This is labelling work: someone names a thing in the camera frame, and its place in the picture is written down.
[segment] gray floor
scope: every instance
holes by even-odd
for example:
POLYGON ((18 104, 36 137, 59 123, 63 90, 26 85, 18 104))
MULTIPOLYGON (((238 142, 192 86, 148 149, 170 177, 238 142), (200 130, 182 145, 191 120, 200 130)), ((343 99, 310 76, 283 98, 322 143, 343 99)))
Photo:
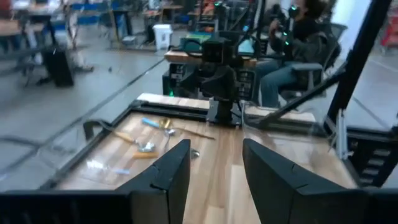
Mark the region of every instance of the gray floor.
MULTIPOLYGON (((164 52, 108 51, 105 50, 107 42, 99 40, 96 31, 90 29, 84 34, 92 47, 82 51, 85 62, 95 65, 95 71, 76 76, 73 88, 57 89, 52 84, 23 88, 18 74, 0 77, 0 136, 13 135, 40 142, 51 140, 39 154, 8 174, 1 173, 1 169, 27 154, 28 148, 0 143, 0 190, 36 189, 84 145, 82 121, 88 118, 111 121, 141 93, 162 93, 161 76, 168 69, 168 63, 162 61, 164 52), (143 73, 142 78, 128 85, 143 73), (54 146, 63 146, 67 150, 61 153, 57 151, 59 147, 54 146)), ((396 57, 372 54, 354 93, 388 126, 396 122, 398 112, 397 103, 393 103, 398 94, 398 89, 394 88, 398 84, 396 61, 396 57)), ((334 90, 331 88, 326 97, 316 98, 303 105, 302 109, 314 112, 317 120, 321 121, 334 90)), ((353 101, 347 116, 350 125, 386 128, 353 101)), ((398 172, 394 172, 385 187, 398 186, 397 180, 398 172)))

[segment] concrete floor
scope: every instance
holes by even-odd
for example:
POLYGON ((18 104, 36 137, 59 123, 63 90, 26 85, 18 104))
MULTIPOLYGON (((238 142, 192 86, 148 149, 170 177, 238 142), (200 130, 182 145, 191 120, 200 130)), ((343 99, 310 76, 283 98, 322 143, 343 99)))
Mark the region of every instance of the concrete floor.
MULTIPOLYGON (((73 157, 76 149, 85 144, 81 124, 89 118, 112 121, 126 106, 143 92, 162 93, 161 76, 169 65, 164 52, 111 52, 105 50, 107 41, 98 39, 97 30, 90 29, 84 39, 90 48, 82 51, 87 64, 95 65, 93 73, 76 76, 73 88, 58 89, 52 84, 22 88, 19 75, 0 77, 0 136, 13 135, 39 142, 49 142, 41 153, 29 159, 10 174, 2 174, 4 167, 24 154, 28 147, 0 142, 0 191, 36 189, 52 176, 58 167, 73 157), (67 150, 62 154, 54 146, 67 150)), ((173 42, 178 40, 179 33, 173 42)), ((354 96, 390 126, 396 122, 398 105, 398 64, 396 57, 385 58, 372 54, 368 60, 354 96)), ((326 97, 316 98, 302 106, 321 121, 333 98, 334 88, 326 97)), ((347 109, 348 123, 373 129, 384 129, 357 103, 351 101, 347 109)), ((385 187, 398 186, 398 172, 394 172, 385 187)))

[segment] dark jacket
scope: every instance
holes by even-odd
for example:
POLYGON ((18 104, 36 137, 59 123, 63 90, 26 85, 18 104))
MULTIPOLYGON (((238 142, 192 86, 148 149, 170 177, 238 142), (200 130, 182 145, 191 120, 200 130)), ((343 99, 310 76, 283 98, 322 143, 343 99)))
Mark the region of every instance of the dark jacket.
MULTIPOLYGON (((289 47, 293 61, 303 63, 325 64, 328 57, 327 37, 323 32, 317 32, 307 37, 305 41, 294 39, 290 41, 289 47)), ((270 46, 275 52, 281 52, 284 49, 284 40, 280 38, 270 39, 270 46)), ((321 80, 322 72, 314 74, 315 84, 321 80)), ((297 74, 299 85, 307 85, 308 75, 297 74)))

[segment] white trash bin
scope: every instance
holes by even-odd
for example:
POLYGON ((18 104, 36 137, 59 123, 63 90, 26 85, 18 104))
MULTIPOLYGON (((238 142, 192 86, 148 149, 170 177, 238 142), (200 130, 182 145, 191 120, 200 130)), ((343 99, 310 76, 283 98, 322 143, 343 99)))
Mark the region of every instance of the white trash bin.
POLYGON ((167 49, 170 46, 171 35, 173 33, 170 24, 154 25, 156 50, 167 49))

